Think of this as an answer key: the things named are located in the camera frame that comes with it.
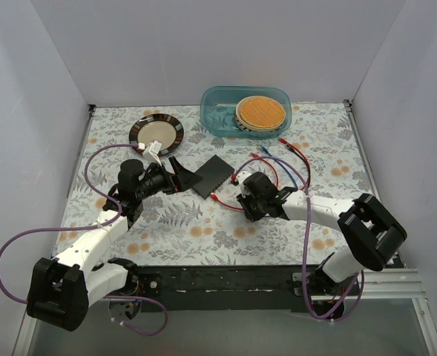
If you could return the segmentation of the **black network switch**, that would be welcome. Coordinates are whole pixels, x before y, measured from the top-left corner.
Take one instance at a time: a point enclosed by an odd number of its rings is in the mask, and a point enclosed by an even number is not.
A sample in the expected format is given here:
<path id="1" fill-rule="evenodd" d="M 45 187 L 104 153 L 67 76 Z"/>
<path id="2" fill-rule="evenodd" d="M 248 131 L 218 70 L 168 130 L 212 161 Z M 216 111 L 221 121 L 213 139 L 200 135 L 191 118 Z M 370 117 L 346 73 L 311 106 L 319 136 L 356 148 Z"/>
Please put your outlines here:
<path id="1" fill-rule="evenodd" d="M 234 169 L 218 155 L 214 155 L 195 174 L 202 180 L 195 184 L 192 189 L 200 197 L 206 200 L 211 193 L 214 193 L 228 178 L 232 176 Z"/>

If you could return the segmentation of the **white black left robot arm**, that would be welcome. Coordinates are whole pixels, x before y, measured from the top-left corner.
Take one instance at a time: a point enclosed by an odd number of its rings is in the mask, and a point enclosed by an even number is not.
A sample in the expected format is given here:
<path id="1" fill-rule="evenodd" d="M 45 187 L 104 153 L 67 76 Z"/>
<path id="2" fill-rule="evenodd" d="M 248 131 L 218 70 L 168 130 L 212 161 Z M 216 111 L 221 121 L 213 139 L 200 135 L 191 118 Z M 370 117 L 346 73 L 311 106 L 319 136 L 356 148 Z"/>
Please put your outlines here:
<path id="1" fill-rule="evenodd" d="M 52 259 L 42 258 L 33 267 L 27 296 L 27 314 L 67 331 L 79 327 L 90 306 L 111 293 L 129 297 L 137 292 L 135 263 L 112 258 L 102 263 L 110 245 L 139 219 L 143 201 L 157 193 L 184 192 L 202 181 L 171 157 L 168 172 L 162 164 L 144 167 L 138 159 L 120 165 L 118 183 L 92 225 L 70 247 Z"/>

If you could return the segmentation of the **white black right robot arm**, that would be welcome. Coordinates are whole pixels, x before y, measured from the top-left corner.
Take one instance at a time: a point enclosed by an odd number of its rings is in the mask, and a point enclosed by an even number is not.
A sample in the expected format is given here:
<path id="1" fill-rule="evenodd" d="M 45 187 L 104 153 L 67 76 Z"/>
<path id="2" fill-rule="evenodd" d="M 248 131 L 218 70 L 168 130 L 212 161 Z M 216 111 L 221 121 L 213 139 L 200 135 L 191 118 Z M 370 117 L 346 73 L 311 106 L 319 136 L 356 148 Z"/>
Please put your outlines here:
<path id="1" fill-rule="evenodd" d="M 343 234 L 346 247 L 301 278 L 311 291 L 331 295 L 364 269 L 382 271 L 407 239 L 403 226 L 371 194 L 353 200 L 310 197 L 293 187 L 277 189 L 262 172 L 239 173 L 237 182 L 237 201 L 252 222 L 264 217 L 305 221 Z"/>

